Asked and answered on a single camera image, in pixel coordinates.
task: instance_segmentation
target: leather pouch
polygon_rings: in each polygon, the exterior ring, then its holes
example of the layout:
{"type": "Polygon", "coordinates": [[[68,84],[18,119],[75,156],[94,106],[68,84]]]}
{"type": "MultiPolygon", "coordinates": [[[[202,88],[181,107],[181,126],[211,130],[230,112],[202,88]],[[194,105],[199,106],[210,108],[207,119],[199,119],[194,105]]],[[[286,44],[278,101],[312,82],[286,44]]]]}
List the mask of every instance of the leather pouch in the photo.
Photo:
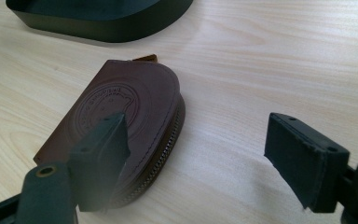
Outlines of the leather pouch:
{"type": "Polygon", "coordinates": [[[66,162],[71,148],[99,120],[124,112],[131,155],[120,174],[111,207],[134,201],[158,176],[185,119],[176,74],[152,62],[109,60],[83,91],[34,157],[37,164],[66,162]]]}

